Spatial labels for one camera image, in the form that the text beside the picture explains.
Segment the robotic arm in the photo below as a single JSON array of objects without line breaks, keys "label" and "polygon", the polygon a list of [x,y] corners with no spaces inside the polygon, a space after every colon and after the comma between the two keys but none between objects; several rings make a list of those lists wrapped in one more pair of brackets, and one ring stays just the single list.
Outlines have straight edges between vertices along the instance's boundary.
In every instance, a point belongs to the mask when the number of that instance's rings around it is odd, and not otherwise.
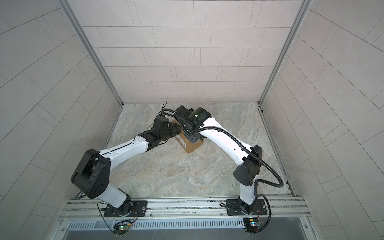
[{"label": "robotic arm", "polygon": [[[170,123],[165,115],[174,117],[180,125]],[[283,186],[281,177],[262,160],[263,152],[258,145],[252,147],[234,137],[205,109],[197,108],[194,111],[184,106],[175,111],[162,109],[154,120],[153,127],[130,141],[101,151],[86,151],[72,175],[71,182],[89,198],[107,202],[120,216],[126,216],[131,210],[131,198],[109,183],[110,171],[130,157],[161,145],[160,142],[178,135],[181,130],[191,143],[203,137],[209,138],[235,161],[238,167],[233,175],[240,182],[240,208],[245,214],[251,214],[255,210],[259,182],[275,187]],[[262,165],[278,179],[278,184],[258,178]]]}]

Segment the brown cardboard box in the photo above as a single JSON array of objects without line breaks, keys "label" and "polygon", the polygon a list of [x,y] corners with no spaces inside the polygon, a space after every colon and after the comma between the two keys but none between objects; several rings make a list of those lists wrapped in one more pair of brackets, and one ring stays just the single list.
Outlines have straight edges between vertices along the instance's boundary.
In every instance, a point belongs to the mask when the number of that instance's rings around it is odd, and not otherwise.
[{"label": "brown cardboard box", "polygon": [[[172,123],[177,123],[179,124],[179,122],[177,120],[173,120]],[[179,135],[176,135],[175,136],[176,140],[180,143],[180,145],[184,148],[184,150],[187,152],[187,153],[191,153],[193,152],[196,148],[200,147],[201,145],[203,145],[203,141],[202,140],[197,140],[195,143],[191,143],[185,136],[184,136],[184,132],[183,130],[181,130],[181,133]]]}]

